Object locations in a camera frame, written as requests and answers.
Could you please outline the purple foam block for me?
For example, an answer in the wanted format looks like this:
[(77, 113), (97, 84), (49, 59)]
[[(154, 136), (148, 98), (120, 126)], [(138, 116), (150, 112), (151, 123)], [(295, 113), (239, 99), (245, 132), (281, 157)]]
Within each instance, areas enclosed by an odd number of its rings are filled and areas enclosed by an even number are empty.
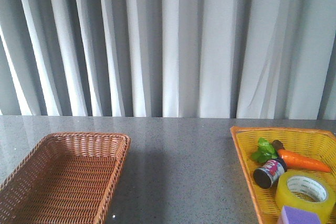
[(314, 212), (283, 206), (277, 224), (321, 224)]

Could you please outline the green toy leafy vegetable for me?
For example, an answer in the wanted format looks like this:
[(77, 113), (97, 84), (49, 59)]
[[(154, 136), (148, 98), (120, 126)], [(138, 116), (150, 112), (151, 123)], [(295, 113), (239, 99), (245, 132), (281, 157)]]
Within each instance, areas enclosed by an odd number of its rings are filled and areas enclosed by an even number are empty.
[(271, 143), (265, 138), (259, 138), (257, 150), (251, 154), (251, 159), (258, 163), (265, 163), (278, 157), (278, 154)]

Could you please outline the small dark labelled can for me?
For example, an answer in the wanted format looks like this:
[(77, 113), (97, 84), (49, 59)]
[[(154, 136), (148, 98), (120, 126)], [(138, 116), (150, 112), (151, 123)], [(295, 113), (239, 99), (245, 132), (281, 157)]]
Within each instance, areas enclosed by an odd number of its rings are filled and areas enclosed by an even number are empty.
[(270, 159), (253, 172), (255, 183), (261, 188), (271, 188), (279, 177), (287, 171), (287, 165), (280, 157)]

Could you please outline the brown wicker basket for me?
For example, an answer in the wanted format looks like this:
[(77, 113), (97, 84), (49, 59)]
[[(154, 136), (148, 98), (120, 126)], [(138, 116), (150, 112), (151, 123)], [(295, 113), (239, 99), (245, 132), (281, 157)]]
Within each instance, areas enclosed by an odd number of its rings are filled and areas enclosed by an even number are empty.
[(130, 144), (120, 133), (45, 136), (1, 184), (1, 223), (104, 223)]

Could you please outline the yellow orange plastic basket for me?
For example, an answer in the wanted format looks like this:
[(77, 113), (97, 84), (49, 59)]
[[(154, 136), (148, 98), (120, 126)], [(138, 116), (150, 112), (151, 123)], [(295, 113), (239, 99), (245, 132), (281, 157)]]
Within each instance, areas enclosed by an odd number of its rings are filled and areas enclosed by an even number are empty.
[(230, 129), (240, 165), (248, 185), (259, 223), (277, 223), (280, 210), (275, 202), (276, 187), (260, 188), (253, 179), (253, 171), (259, 163), (251, 159), (257, 151), (259, 138), (272, 142), (280, 140), (286, 149), (311, 157), (327, 164), (331, 173), (307, 170), (335, 190), (335, 135), (319, 129), (300, 129), (289, 127), (238, 127)]

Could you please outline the white pleated curtain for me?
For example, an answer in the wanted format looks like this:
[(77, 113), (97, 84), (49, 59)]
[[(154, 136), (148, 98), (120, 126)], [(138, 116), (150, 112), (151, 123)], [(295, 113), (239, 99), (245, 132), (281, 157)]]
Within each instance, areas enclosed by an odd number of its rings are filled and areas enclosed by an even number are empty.
[(1, 0), (1, 114), (335, 119), (335, 0)]

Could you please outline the orange toy carrot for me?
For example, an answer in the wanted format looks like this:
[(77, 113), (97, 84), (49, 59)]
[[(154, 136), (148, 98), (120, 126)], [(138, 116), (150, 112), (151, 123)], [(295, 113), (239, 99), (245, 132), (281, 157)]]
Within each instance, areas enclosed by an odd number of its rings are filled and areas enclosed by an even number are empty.
[(330, 173), (332, 171), (325, 163), (313, 158), (302, 156), (292, 151), (280, 149), (277, 153), (278, 156), (286, 163), (287, 167), (290, 168), (307, 169), (325, 173)]

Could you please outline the brown toy mushroom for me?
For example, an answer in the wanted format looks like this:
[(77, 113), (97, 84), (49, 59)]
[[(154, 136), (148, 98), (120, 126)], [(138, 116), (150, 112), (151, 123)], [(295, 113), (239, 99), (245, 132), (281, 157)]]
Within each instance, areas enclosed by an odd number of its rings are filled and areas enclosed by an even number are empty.
[(272, 146), (276, 150), (276, 152), (279, 151), (279, 150), (284, 150), (285, 149), (283, 143), (280, 140), (274, 140), (272, 142)]

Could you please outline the yellow packing tape roll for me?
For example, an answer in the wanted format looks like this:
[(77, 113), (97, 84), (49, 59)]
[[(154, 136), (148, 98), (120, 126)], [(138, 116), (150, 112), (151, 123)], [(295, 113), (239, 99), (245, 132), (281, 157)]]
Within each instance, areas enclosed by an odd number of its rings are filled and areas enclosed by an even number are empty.
[(278, 179), (275, 202), (317, 214), (321, 223), (327, 223), (335, 206), (335, 192), (314, 174), (290, 170)]

